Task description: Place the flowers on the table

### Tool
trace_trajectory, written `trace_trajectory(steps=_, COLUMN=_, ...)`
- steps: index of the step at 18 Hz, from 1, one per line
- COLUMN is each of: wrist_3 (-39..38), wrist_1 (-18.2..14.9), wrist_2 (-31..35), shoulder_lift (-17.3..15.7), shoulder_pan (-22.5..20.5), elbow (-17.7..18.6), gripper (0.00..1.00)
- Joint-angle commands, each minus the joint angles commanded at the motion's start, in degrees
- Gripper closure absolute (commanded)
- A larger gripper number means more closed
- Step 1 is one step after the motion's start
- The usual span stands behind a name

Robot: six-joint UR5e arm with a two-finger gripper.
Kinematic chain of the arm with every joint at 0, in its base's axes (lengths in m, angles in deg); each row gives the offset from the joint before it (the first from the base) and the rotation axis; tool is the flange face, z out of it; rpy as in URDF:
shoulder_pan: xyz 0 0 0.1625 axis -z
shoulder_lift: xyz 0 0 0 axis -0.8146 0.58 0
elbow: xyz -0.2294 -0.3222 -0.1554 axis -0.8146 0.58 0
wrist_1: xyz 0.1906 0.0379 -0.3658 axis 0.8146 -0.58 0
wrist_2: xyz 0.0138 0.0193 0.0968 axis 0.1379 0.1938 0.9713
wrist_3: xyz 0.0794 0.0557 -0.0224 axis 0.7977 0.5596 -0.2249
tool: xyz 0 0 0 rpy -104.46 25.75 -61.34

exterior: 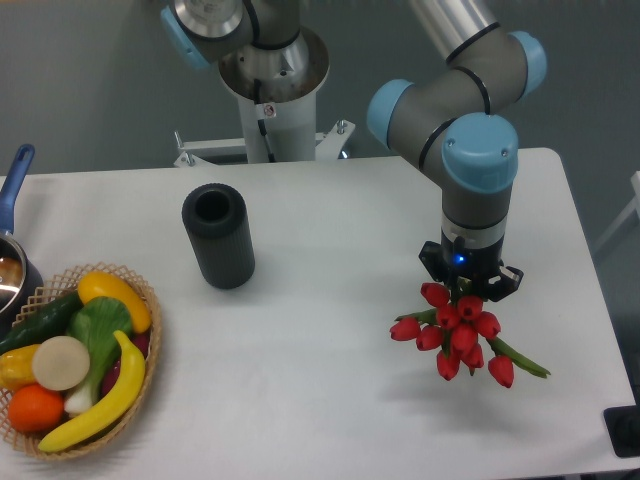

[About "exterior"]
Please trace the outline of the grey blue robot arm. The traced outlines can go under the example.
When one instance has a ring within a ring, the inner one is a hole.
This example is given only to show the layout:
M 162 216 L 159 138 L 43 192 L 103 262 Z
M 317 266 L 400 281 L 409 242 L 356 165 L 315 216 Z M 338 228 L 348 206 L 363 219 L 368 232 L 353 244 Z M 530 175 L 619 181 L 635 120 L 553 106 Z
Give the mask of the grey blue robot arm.
M 447 70 L 425 86 L 387 82 L 373 95 L 366 124 L 441 189 L 441 239 L 419 255 L 430 276 L 497 302 L 523 278 L 501 258 L 518 137 L 500 111 L 540 86 L 546 55 L 529 34 L 505 31 L 482 1 L 411 7 Z M 169 1 L 160 19 L 184 61 L 216 66 L 236 97 L 250 162 L 319 157 L 316 94 L 329 58 L 301 24 L 298 2 Z

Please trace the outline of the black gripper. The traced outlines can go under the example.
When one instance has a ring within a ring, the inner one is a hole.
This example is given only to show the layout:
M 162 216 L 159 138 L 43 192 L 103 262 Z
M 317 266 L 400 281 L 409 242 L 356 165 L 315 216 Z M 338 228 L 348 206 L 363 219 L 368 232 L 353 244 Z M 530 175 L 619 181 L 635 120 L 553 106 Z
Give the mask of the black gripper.
M 450 292 L 460 288 L 460 279 L 466 279 L 471 292 L 484 292 L 485 299 L 499 302 L 515 293 L 524 278 L 522 270 L 504 266 L 503 243 L 500 239 L 488 247 L 474 249 L 462 239 L 426 241 L 418 257 L 431 278 Z

